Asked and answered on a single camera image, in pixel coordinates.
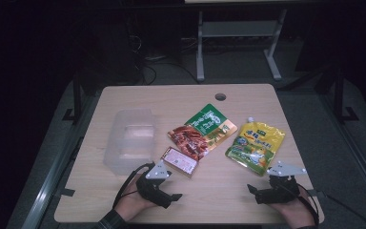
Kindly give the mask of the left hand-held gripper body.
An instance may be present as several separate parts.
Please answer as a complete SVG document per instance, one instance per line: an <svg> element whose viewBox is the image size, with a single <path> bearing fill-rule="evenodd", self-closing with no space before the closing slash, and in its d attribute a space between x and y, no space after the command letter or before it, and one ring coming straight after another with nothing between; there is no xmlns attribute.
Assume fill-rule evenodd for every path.
<svg viewBox="0 0 366 229"><path fill-rule="evenodd" d="M149 165L149 170L136 182L139 195L165 209L173 202L173 196L163 192L159 185L163 183L172 173L168 171L162 160Z"/></svg>

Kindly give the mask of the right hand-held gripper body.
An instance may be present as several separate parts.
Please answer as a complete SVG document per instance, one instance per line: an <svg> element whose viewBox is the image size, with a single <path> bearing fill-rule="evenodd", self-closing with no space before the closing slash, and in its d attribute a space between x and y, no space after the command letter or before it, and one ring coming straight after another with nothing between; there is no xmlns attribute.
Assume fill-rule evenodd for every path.
<svg viewBox="0 0 366 229"><path fill-rule="evenodd" d="M305 168L278 161L267 170L270 189L255 190L254 196L258 204L287 203L299 195L296 175L306 175Z"/></svg>

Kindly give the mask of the small red and yellow box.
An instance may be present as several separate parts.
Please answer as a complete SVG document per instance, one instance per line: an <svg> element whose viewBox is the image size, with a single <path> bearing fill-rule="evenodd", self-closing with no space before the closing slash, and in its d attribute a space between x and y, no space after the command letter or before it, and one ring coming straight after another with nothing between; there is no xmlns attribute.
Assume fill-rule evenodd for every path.
<svg viewBox="0 0 366 229"><path fill-rule="evenodd" d="M161 157L167 164L173 167L187 177L191 177L198 165L198 162L176 150L169 147Z"/></svg>

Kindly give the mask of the person's right hand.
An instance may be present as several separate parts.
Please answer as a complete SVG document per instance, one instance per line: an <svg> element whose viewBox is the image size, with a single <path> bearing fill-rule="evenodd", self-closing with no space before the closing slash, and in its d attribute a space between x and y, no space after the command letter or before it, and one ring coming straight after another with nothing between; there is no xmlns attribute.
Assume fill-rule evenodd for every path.
<svg viewBox="0 0 366 229"><path fill-rule="evenodd" d="M313 214L298 198L287 203L270 204L270 207L275 209L285 219L291 229L315 226Z"/></svg>

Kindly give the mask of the person's left hand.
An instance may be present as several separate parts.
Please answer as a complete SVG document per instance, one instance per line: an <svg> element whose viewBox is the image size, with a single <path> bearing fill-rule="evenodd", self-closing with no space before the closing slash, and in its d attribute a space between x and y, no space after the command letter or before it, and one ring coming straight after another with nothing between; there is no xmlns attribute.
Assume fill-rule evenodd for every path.
<svg viewBox="0 0 366 229"><path fill-rule="evenodd" d="M117 202L113 210L125 221L130 221L142 211L155 206L154 203L146 200L137 192L136 182L141 177L136 175L125 188L121 199Z"/></svg>

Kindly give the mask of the clear plastic container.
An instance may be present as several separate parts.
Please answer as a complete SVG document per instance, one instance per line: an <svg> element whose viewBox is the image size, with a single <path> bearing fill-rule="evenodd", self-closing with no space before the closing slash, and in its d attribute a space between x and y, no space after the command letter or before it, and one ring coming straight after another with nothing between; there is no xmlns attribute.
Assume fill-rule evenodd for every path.
<svg viewBox="0 0 366 229"><path fill-rule="evenodd" d="M117 176L127 176L153 161L155 118L151 109L119 111L114 118L103 163Z"/></svg>

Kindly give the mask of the yellow spouted pouch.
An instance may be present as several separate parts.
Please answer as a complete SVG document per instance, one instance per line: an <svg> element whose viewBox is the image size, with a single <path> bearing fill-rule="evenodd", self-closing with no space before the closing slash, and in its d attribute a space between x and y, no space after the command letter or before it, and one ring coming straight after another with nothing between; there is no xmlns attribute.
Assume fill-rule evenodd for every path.
<svg viewBox="0 0 366 229"><path fill-rule="evenodd" d="M285 133L252 117L240 131L225 156L243 167L263 176L281 146Z"/></svg>

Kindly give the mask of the green and gold snack packet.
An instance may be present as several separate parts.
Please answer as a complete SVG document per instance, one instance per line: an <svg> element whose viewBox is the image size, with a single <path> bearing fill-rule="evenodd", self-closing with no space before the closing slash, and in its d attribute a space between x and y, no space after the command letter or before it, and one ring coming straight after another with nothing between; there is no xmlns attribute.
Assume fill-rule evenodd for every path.
<svg viewBox="0 0 366 229"><path fill-rule="evenodd" d="M184 155L199 161L237 131L237 127L213 104L207 104L168 137Z"/></svg>

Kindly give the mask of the black metal stand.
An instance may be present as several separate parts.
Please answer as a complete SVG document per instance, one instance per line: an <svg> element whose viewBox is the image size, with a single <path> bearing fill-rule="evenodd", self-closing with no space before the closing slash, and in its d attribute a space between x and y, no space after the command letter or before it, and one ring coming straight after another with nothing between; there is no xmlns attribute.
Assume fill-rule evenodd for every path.
<svg viewBox="0 0 366 229"><path fill-rule="evenodd" d="M71 121L73 125L76 125L82 114L81 84L78 73L72 78L72 95L73 108L66 110L63 120Z"/></svg>
<svg viewBox="0 0 366 229"><path fill-rule="evenodd" d="M343 106L344 74L340 67L335 72L334 91L334 115L338 122L344 124L346 121L358 121L358 117L352 107Z"/></svg>

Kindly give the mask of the aluminium floor rail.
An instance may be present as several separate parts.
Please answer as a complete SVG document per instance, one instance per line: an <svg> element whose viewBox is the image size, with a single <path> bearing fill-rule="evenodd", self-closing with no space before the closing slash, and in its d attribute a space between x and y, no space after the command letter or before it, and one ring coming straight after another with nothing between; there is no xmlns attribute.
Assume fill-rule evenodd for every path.
<svg viewBox="0 0 366 229"><path fill-rule="evenodd" d="M64 95L31 168L7 229L39 229L67 169L73 163L92 119L98 96L82 97L82 112L77 121L65 120L73 110L74 99Z"/></svg>
<svg viewBox="0 0 366 229"><path fill-rule="evenodd" d="M337 115L335 112L335 105L331 103L327 95L319 94L318 99L324 107L326 114L333 122L337 132L348 146L357 168L366 182L366 157L363 155L363 152L357 146L357 142L353 139L352 135L346 128L347 122L358 121L356 113L351 107L346 107L346 115Z"/></svg>

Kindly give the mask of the white metal desk frame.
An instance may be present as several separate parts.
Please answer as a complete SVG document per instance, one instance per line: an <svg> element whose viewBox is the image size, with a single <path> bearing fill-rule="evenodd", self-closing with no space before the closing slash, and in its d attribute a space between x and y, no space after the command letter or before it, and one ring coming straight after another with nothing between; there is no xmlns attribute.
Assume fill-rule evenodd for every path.
<svg viewBox="0 0 366 229"><path fill-rule="evenodd" d="M203 12L198 14L197 52L196 52L196 80L205 80L203 60L203 39L215 37L271 37L270 47L264 50L264 56L274 80L279 81L282 76L275 63L275 48L281 34L287 10L280 12L276 20L266 21L205 21Z"/></svg>

